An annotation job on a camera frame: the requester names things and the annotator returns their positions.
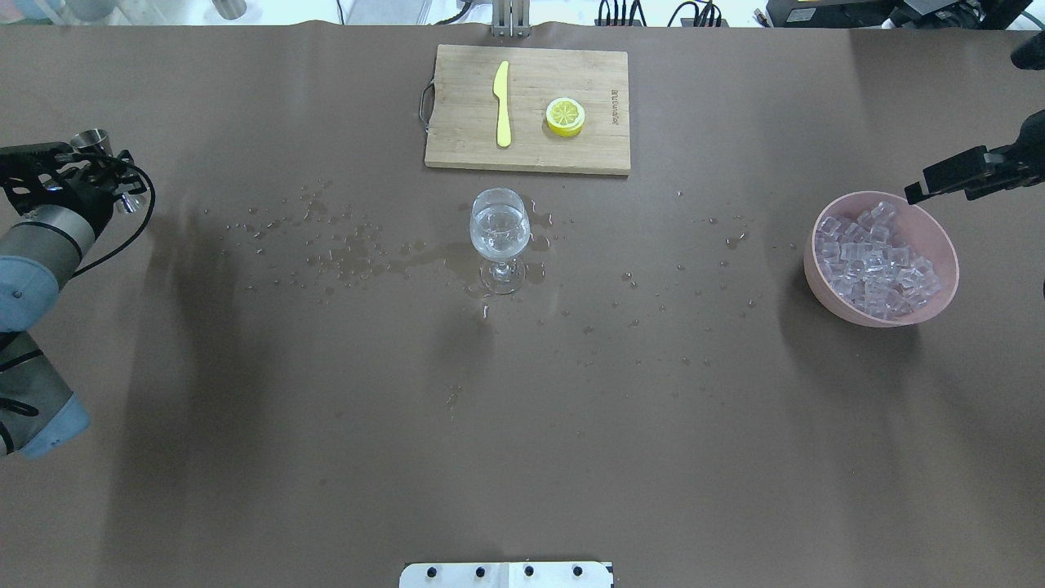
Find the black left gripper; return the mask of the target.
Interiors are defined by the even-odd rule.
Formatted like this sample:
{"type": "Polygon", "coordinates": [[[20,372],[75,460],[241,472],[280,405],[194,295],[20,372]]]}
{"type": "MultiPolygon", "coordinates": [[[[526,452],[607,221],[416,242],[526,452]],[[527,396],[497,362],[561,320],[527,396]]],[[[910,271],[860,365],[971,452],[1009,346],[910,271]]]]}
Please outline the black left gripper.
{"type": "Polygon", "coordinates": [[[109,222],[114,212],[134,215],[145,209],[149,194],[145,179],[122,177],[134,165],[133,159],[83,152],[69,144],[4,146],[2,191],[20,215],[38,206],[56,205],[89,222],[109,222]],[[115,177],[120,177],[116,187],[115,177]]]}

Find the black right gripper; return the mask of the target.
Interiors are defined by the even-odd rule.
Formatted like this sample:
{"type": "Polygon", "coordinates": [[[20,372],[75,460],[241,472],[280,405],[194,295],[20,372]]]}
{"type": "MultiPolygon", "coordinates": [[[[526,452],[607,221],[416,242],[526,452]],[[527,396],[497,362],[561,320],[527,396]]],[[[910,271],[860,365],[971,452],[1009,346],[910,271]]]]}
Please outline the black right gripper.
{"type": "Polygon", "coordinates": [[[905,187],[904,197],[907,204],[918,205],[940,194],[963,191],[967,201],[975,201],[997,191],[1040,184],[1043,170],[1044,111],[1041,110],[1024,120],[1011,145],[990,150],[982,145],[974,146],[930,165],[923,171],[922,181],[905,187]]]}

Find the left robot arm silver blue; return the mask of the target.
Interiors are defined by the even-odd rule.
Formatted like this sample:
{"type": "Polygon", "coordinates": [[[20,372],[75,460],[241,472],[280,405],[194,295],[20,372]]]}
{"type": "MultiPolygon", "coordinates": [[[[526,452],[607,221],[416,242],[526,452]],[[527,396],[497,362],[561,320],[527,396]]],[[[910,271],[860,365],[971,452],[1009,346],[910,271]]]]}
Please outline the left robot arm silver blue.
{"type": "Polygon", "coordinates": [[[82,399],[30,335],[72,279],[118,256],[153,219],[156,189],[104,130],[4,146],[1,241],[2,453],[40,458],[90,425],[82,399]]]}

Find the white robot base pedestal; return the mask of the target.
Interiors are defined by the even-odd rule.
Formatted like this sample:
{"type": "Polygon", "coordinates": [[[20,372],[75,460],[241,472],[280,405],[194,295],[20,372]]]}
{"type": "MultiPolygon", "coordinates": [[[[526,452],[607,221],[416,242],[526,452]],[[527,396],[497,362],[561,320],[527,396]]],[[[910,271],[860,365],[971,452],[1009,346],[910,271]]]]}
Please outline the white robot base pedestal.
{"type": "Polygon", "coordinates": [[[408,564],[399,587],[616,587],[612,564],[514,561],[408,564]]]}

